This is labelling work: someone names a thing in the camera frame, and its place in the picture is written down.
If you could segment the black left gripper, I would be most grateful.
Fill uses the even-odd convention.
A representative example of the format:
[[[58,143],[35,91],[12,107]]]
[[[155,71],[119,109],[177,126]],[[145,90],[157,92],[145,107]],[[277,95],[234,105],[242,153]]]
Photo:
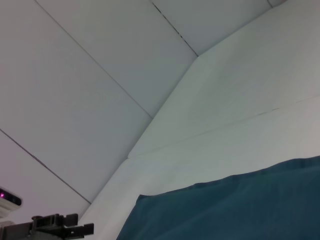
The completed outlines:
[[[0,223],[1,240],[61,240],[63,237],[85,237],[94,234],[94,224],[83,226],[78,224],[77,213],[66,216],[52,214],[48,216],[33,216],[32,221],[14,224],[12,221]]]

